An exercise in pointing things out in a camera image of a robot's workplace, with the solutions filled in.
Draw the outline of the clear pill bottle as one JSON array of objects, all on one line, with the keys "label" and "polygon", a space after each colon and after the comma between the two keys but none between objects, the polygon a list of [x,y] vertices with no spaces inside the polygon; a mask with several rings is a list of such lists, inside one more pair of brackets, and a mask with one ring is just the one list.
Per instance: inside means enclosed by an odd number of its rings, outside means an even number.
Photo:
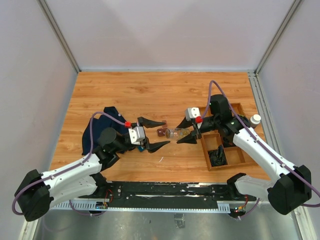
[{"label": "clear pill bottle", "polygon": [[165,137],[167,139],[172,139],[178,141],[190,134],[188,128],[167,128],[165,131]]}]

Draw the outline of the red pill organizer box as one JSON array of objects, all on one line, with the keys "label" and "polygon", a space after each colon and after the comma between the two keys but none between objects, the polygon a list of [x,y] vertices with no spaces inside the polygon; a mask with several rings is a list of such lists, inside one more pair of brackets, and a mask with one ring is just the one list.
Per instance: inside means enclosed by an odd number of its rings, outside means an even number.
[{"label": "red pill organizer box", "polygon": [[162,120],[163,125],[161,125],[161,128],[158,128],[156,130],[157,136],[158,137],[164,137],[166,135],[166,131],[168,129],[168,125],[167,125],[167,121],[166,120]]}]

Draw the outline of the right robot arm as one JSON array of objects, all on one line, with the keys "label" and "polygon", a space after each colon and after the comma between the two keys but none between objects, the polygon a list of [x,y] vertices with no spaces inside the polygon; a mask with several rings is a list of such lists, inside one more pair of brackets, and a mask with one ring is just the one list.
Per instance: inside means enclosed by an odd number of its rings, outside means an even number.
[{"label": "right robot arm", "polygon": [[311,171],[295,166],[266,144],[245,117],[237,115],[222,94],[209,97],[210,116],[201,116],[197,107],[185,111],[179,128],[193,127],[178,143],[196,144],[204,133],[219,134],[246,152],[269,176],[270,180],[238,173],[227,180],[226,193],[232,200],[250,195],[268,201],[280,214],[287,215],[311,199]]}]

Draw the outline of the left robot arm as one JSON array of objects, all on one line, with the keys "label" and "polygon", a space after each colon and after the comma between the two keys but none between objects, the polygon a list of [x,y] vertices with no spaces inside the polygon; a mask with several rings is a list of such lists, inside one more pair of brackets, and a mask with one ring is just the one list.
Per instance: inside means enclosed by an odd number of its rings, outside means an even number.
[{"label": "left robot arm", "polygon": [[145,133],[146,128],[160,127],[164,122],[144,117],[139,117],[134,123],[117,119],[114,122],[124,126],[126,133],[121,134],[107,127],[97,139],[97,146],[92,145],[82,158],[42,173],[36,169],[29,171],[14,194],[12,212],[32,222],[65,201],[91,195],[101,198],[107,193],[106,180],[101,172],[119,160],[118,153],[131,151],[138,146],[154,153],[168,144],[167,141],[151,143]]}]

